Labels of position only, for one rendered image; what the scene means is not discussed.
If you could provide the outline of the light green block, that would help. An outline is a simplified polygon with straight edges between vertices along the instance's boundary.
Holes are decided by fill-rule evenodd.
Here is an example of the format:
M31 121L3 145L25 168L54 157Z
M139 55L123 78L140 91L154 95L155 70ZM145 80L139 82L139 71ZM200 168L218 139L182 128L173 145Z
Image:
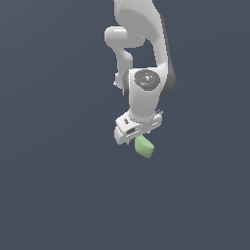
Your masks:
M135 138L135 151L146 158L150 158L154 151L154 145L143 135Z

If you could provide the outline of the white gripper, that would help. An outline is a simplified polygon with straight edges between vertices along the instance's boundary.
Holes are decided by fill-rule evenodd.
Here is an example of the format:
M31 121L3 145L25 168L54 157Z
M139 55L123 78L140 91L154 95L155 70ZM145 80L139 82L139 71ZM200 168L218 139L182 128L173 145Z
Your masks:
M146 122L136 121L129 112L115 120L116 127L114 129L114 138L119 145L129 144L136 137L149 134L152 130L158 128L162 122L162 110L157 110L152 119Z

